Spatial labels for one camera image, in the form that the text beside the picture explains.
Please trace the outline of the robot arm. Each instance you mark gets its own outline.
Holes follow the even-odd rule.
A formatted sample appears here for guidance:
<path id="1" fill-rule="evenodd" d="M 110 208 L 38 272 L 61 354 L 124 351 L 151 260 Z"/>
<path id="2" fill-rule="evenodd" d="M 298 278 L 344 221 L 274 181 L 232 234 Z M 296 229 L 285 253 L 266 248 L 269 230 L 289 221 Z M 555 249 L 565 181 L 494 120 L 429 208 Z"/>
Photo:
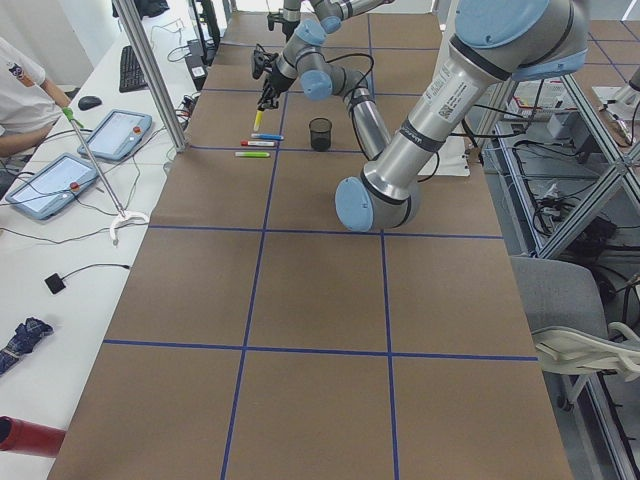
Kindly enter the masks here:
<path id="1" fill-rule="evenodd" d="M 340 97 L 368 161 L 342 180 L 335 209 L 351 231 L 399 227 L 420 205 L 417 177 L 488 87 L 509 79 L 539 80 L 579 70 L 587 55 L 591 17 L 587 1 L 462 1 L 449 40 L 449 57 L 390 134 L 365 74 L 329 62 L 322 46 L 329 34 L 376 1 L 315 1 L 315 18 L 301 19 L 288 1 L 275 16 L 287 43 L 280 53 L 257 46 L 252 75 L 263 79 L 260 111 L 275 109 L 281 93 L 299 82 L 311 100 Z"/>
<path id="2" fill-rule="evenodd" d="M 300 0 L 285 0 L 283 7 L 276 13 L 267 15 L 267 26 L 273 31 L 276 24 L 281 25 L 282 33 L 289 40 L 301 23 Z M 343 21 L 367 13 L 381 5 L 391 4 L 385 0 L 313 0 L 309 2 L 313 13 L 326 33 L 334 33 L 340 29 Z"/>

